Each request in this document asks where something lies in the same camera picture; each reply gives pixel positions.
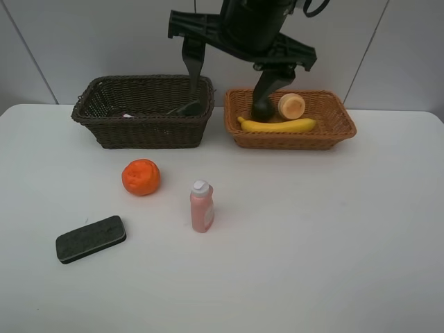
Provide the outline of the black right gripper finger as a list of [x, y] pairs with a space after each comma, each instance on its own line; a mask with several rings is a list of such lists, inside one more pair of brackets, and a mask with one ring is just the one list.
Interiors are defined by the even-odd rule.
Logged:
[[296, 77], [295, 67], [285, 65], [265, 69], [253, 90], [253, 109], [264, 110], [272, 104], [270, 95], [276, 90], [290, 85]]

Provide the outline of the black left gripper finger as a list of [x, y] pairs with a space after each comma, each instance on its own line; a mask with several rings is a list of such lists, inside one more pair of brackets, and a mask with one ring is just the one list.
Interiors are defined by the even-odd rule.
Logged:
[[205, 59], [205, 43], [190, 37], [184, 37], [182, 59], [189, 73], [190, 92], [194, 94], [198, 88]]

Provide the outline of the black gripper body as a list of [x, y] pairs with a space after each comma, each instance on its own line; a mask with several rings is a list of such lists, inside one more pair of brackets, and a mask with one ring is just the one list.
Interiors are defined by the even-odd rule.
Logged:
[[263, 65], [301, 66], [310, 71], [315, 48], [280, 32], [297, 1], [224, 1], [219, 14], [172, 10], [168, 37], [210, 45], [240, 60]]

